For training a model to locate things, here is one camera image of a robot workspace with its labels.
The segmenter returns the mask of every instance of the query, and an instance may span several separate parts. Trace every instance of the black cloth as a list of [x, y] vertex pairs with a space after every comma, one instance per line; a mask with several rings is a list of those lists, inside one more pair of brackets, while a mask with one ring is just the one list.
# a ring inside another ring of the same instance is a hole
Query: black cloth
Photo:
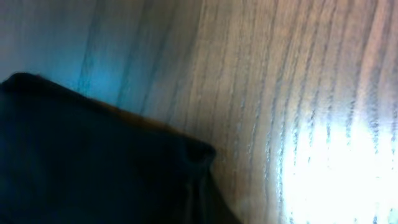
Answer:
[[236, 223], [214, 157], [38, 76], [0, 85], [0, 223]]

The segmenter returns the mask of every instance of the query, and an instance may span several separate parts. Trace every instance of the brown wooden tabletop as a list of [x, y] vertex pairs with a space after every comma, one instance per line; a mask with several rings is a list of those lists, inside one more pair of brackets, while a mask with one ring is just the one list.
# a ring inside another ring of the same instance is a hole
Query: brown wooden tabletop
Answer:
[[395, 0], [0, 0], [20, 71], [210, 142], [243, 223], [398, 223]]

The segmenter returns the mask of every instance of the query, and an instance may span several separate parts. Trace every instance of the dark object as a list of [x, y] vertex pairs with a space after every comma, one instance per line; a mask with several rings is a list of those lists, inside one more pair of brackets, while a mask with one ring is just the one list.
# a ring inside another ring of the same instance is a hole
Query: dark object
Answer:
[[237, 223], [214, 156], [37, 76], [0, 85], [0, 223]]

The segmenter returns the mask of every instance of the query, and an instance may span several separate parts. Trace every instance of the black bag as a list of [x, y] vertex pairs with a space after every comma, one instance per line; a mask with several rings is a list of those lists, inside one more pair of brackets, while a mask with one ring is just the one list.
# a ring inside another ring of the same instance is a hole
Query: black bag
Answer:
[[34, 75], [0, 85], [0, 223], [237, 223], [214, 156]]

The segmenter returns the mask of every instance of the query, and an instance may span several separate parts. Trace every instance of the wooden table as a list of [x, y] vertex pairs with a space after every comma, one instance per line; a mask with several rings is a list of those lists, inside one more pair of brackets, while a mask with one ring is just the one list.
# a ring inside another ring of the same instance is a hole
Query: wooden table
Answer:
[[395, 0], [0, 0], [39, 73], [218, 150], [243, 223], [397, 223]]

